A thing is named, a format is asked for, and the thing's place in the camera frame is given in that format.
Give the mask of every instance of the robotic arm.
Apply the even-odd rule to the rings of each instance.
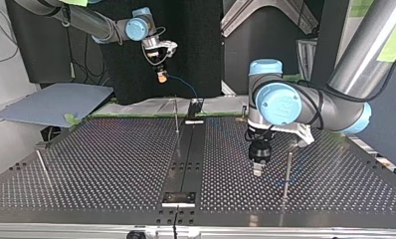
[[[344,133],[359,133],[369,124],[369,101],[386,87],[395,64],[378,57],[396,26],[396,0],[376,0],[337,64],[326,88],[282,80],[282,63],[258,60],[249,75],[249,158],[270,161],[274,127],[307,124]],[[378,94],[372,93],[385,82]]]
[[[71,6],[59,0],[15,0],[27,10],[42,16],[54,17],[65,27],[70,25],[89,33],[99,44],[132,40],[140,41],[147,62],[153,67],[160,83],[167,81],[165,60],[171,58],[177,44],[161,41],[164,27],[155,27],[148,8],[132,12],[132,19],[113,21],[88,8]]]

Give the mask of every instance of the perforated metal table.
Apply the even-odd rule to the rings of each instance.
[[[90,119],[40,151],[44,165],[33,153],[0,175],[0,236],[125,238],[152,229],[172,238],[175,228],[201,238],[396,238],[396,175],[351,140],[315,129],[315,143],[295,151],[284,201],[294,136],[276,135],[274,157],[257,177],[246,127],[207,118],[178,134],[175,119]],[[166,192],[195,193],[195,207],[162,207]]]

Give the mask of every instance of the metal plate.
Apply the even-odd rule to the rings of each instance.
[[[207,119],[195,225],[396,228],[396,176],[346,137],[313,131],[315,143],[295,152],[285,203],[288,147],[295,136],[276,135],[272,161],[258,177],[248,160],[246,128],[234,119]]]
[[[38,222],[82,212],[80,222],[104,214],[153,224],[179,140],[175,119],[92,119],[42,152],[48,171],[33,156],[0,177],[0,211],[35,212],[43,217],[27,220]]]

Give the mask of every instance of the blue joint cap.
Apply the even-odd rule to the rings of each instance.
[[[294,122],[302,110],[299,93],[283,83],[262,87],[257,94],[257,109],[264,120],[274,125]]]
[[[135,18],[137,16],[143,16],[143,15],[151,15],[151,11],[149,8],[144,7],[144,8],[139,8],[134,11],[132,11],[132,16]]]
[[[133,41],[141,41],[148,36],[148,25],[141,18],[132,18],[126,24],[126,35]]]
[[[359,133],[366,129],[369,125],[369,119],[372,116],[372,108],[369,103],[363,105],[363,112],[360,118],[347,129],[342,130],[343,133]]]
[[[259,74],[282,74],[283,64],[281,61],[274,59],[262,59],[251,63],[250,75]]]

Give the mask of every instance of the small orange object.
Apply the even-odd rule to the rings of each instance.
[[[167,82],[167,77],[164,76],[164,75],[158,76],[158,82],[161,83],[161,84]]]

